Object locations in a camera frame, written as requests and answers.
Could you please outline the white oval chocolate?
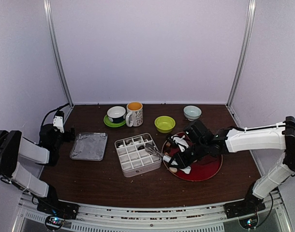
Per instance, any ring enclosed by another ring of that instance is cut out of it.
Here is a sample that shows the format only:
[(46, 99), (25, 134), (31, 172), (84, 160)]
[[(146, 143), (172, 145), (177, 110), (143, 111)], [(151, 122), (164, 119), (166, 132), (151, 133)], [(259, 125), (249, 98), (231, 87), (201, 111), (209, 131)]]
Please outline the white oval chocolate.
[(176, 173), (177, 172), (177, 168), (169, 168), (171, 172)]

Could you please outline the white metal tongs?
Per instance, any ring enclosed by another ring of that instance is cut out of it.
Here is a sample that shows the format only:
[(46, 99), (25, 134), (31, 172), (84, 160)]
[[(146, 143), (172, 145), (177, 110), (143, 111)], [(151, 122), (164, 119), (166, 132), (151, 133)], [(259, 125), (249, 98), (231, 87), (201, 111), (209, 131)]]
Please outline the white metal tongs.
[(173, 157), (170, 157), (162, 152), (160, 152), (154, 145), (150, 143), (146, 143), (145, 145), (145, 151), (147, 151), (150, 155), (159, 157), (162, 161), (165, 161), (168, 163), (169, 168), (176, 168), (177, 170), (181, 170), (185, 174), (190, 174), (191, 167), (187, 166), (185, 168), (178, 167), (178, 163), (175, 161)]

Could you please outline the bunny print tin lid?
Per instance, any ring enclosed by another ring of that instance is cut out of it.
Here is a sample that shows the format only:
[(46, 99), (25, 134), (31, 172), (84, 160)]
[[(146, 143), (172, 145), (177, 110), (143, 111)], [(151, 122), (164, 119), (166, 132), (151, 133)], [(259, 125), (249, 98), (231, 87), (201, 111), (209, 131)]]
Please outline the bunny print tin lid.
[(102, 161), (108, 134), (105, 132), (81, 132), (74, 141), (70, 152), (72, 160)]

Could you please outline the silver divided tin box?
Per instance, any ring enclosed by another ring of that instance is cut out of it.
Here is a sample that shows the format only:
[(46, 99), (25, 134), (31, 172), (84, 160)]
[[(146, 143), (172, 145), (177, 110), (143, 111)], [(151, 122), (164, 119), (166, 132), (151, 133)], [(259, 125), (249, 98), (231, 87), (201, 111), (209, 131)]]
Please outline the silver divided tin box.
[(161, 158), (145, 150), (147, 144), (157, 147), (149, 133), (115, 141), (115, 149), (125, 177), (144, 174), (161, 167)]

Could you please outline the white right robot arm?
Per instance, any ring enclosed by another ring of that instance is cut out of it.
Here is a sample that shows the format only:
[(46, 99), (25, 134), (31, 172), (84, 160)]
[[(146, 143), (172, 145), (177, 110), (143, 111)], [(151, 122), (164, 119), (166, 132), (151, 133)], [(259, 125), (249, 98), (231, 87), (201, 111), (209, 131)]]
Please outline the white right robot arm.
[(169, 167), (188, 169), (196, 160), (206, 156), (218, 156), (247, 150), (281, 150), (278, 162), (268, 174), (254, 182), (241, 202), (241, 210), (251, 213), (273, 189), (295, 174), (295, 118), (287, 116), (283, 122), (273, 125), (239, 128), (229, 127), (212, 133), (200, 120), (191, 122), (185, 129), (191, 144), (181, 142), (173, 156), (164, 155)]

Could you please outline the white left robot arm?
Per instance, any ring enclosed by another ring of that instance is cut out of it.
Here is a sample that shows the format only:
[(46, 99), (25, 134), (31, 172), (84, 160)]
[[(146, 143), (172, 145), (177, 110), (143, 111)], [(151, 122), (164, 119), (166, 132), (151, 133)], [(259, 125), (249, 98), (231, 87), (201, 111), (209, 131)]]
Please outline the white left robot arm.
[(41, 166), (55, 166), (61, 145), (74, 140), (74, 128), (64, 129), (64, 112), (58, 108), (52, 113), (52, 123), (41, 123), (37, 143), (25, 138), (19, 130), (0, 130), (0, 176), (6, 183), (44, 199), (44, 208), (57, 215), (62, 211), (62, 203), (56, 199), (54, 188), (20, 163), (20, 159), (26, 159)]

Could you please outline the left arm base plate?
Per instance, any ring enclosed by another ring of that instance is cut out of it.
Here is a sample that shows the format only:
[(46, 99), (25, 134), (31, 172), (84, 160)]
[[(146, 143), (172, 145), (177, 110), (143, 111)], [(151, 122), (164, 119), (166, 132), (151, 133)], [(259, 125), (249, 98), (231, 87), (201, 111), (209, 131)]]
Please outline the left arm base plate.
[(79, 205), (61, 201), (57, 201), (57, 203), (48, 203), (44, 199), (39, 198), (37, 210), (62, 219), (76, 219)]

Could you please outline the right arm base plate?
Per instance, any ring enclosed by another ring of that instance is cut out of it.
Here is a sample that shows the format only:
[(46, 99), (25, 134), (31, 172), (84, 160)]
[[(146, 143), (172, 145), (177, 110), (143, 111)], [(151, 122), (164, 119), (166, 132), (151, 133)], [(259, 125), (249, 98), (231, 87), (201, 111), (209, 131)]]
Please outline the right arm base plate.
[(255, 214), (258, 211), (265, 210), (266, 208), (262, 200), (246, 199), (232, 203), (226, 203), (223, 207), (228, 219)]

